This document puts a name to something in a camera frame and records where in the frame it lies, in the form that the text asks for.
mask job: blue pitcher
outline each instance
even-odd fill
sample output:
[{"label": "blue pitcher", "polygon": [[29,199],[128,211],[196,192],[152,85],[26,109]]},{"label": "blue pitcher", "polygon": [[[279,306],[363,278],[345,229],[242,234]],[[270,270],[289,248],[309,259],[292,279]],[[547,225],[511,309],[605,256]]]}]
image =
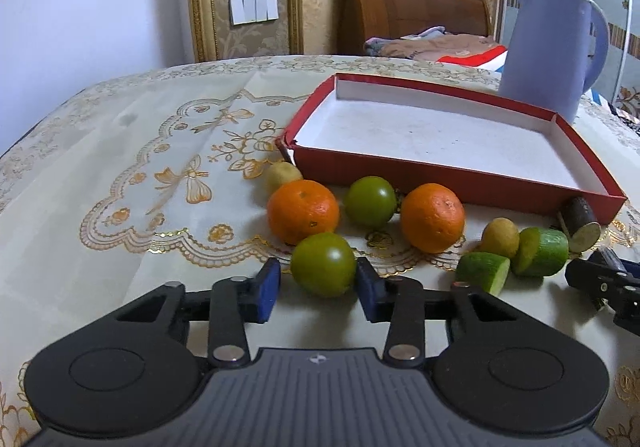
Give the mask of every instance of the blue pitcher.
[{"label": "blue pitcher", "polygon": [[[609,49],[609,26],[592,0],[519,0],[498,94],[558,112],[569,123]],[[593,24],[596,47],[590,50]]]}]

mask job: green tomato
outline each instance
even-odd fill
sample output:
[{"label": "green tomato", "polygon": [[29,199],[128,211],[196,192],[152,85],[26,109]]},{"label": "green tomato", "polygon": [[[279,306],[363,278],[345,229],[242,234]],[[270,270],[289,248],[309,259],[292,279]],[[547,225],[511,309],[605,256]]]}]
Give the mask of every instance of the green tomato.
[{"label": "green tomato", "polygon": [[356,257],[349,243],[338,234],[314,234],[300,241],[294,249],[291,274],[311,293],[338,297],[353,284]]},{"label": "green tomato", "polygon": [[393,217],[398,200],[391,183],[380,176],[355,181],[344,199],[344,208],[353,223],[378,229]]}]

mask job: orange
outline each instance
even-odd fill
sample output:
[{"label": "orange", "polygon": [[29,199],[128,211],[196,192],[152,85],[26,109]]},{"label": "orange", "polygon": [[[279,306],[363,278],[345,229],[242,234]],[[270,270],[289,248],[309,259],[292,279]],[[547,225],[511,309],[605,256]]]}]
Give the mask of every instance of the orange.
[{"label": "orange", "polygon": [[465,207],[446,187],[425,183],[402,201],[400,227],[415,248],[426,253],[444,252],[462,237]]},{"label": "orange", "polygon": [[312,234],[333,232],[340,209],[332,192],[312,180],[295,180],[276,190],[267,203],[271,231],[289,245]]}]

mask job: pitcher handle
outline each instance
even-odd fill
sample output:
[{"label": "pitcher handle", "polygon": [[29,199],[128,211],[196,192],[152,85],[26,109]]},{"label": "pitcher handle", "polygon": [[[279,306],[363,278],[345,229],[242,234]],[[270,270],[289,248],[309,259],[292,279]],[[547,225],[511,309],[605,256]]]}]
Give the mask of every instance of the pitcher handle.
[{"label": "pitcher handle", "polygon": [[582,93],[585,93],[596,81],[604,67],[609,51],[609,24],[604,17],[602,9],[591,1],[591,22],[596,32],[596,50],[591,59],[591,65],[584,78]]}]

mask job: table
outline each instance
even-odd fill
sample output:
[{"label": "table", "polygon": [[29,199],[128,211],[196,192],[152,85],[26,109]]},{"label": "table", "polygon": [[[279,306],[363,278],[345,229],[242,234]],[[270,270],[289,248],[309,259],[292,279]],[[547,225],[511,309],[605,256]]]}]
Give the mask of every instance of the table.
[{"label": "table", "polygon": [[[263,57],[189,64],[117,78],[82,91],[0,159],[0,445],[37,430],[22,387],[28,360],[53,340],[123,302],[179,279],[207,289],[252,275],[267,257],[286,268],[290,248],[271,235],[260,176],[280,159],[274,138],[314,88],[335,72],[382,74],[495,92],[499,75],[399,59]],[[629,196],[603,240],[638,261],[640,139],[586,98],[575,128]],[[343,189],[335,189],[338,197]],[[381,275],[404,273],[447,289],[462,250],[498,215],[518,226],[550,220],[487,207],[466,208],[465,237],[425,256],[392,221],[383,232],[340,225]],[[594,315],[560,274],[531,283],[510,277],[501,297],[593,348],[611,389],[596,429],[614,445],[640,441],[640,339]],[[257,348],[381,350],[388,324],[369,324],[354,295],[319,300],[284,276],[266,325],[248,325]],[[189,347],[203,354],[206,327]],[[428,354],[446,347],[442,323],[427,324]]]}]

